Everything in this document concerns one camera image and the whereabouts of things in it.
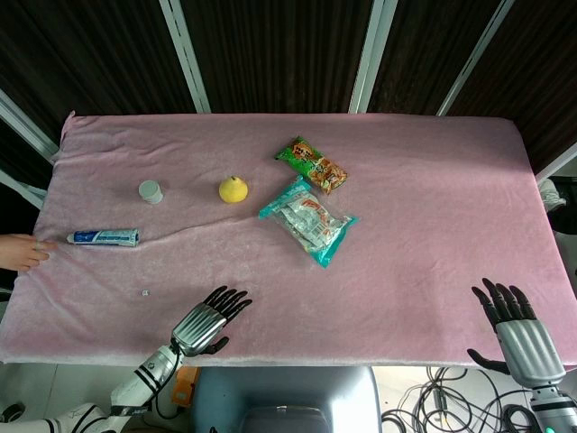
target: blue toothpaste tube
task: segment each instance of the blue toothpaste tube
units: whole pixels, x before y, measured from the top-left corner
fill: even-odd
[[[75,245],[138,245],[138,228],[125,230],[86,230],[67,236],[67,241]]]

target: snack bag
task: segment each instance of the snack bag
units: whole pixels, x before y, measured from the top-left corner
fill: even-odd
[[[326,194],[342,185],[347,178],[346,171],[330,162],[301,136],[280,151],[275,159],[288,162],[294,170],[309,178]]]
[[[328,266],[347,229],[357,222],[353,216],[335,217],[310,193],[311,186],[297,181],[259,212],[259,219],[272,218],[284,226],[321,266]]]

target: robotic hand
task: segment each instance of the robotic hand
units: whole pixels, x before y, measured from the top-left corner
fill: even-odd
[[[565,369],[545,325],[536,318],[527,296],[515,286],[506,288],[483,279],[491,299],[479,288],[479,298],[505,356],[490,361],[476,350],[467,352],[481,367],[510,374],[533,391],[531,409],[544,433],[577,432],[577,405],[557,389]]]
[[[196,305],[172,330],[170,345],[162,346],[133,376],[111,394],[112,408],[106,416],[96,405],[84,404],[55,419],[0,425],[0,433],[119,433],[132,415],[150,409],[150,403],[182,365],[181,356],[212,355],[228,343],[223,337],[210,343],[244,308],[246,291],[213,291]]]

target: human hand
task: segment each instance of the human hand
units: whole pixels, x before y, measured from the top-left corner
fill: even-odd
[[[40,242],[30,235],[0,235],[0,268],[26,272],[50,256],[56,243]]]

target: floor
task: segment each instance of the floor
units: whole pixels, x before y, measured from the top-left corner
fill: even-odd
[[[132,373],[128,367],[95,367],[82,365],[48,365],[48,364],[4,364],[0,365],[0,405],[21,401],[26,406],[22,420],[55,417],[72,409],[82,402],[94,402],[103,410],[109,408],[110,391]],[[406,390],[414,385],[427,381],[424,367],[374,367],[379,389],[381,411],[396,408]],[[463,369],[451,369],[447,378],[463,372]],[[499,373],[490,373],[499,393],[517,390],[519,386],[510,377]],[[494,397],[487,379],[476,370],[470,370],[459,381],[448,382],[456,391],[462,393],[471,403],[484,407]],[[563,382],[563,388],[577,395],[577,375],[571,374]],[[167,403],[168,393],[163,393],[161,409],[170,413]],[[411,410],[418,396],[418,391],[408,395],[404,409]],[[526,405],[523,394],[512,395],[503,401]],[[458,415],[463,410],[449,402],[449,410]],[[155,414],[148,413],[146,420],[154,425],[163,426],[173,431],[187,431],[188,415],[182,415],[174,421],[162,422]],[[135,419],[129,428],[141,427]]]

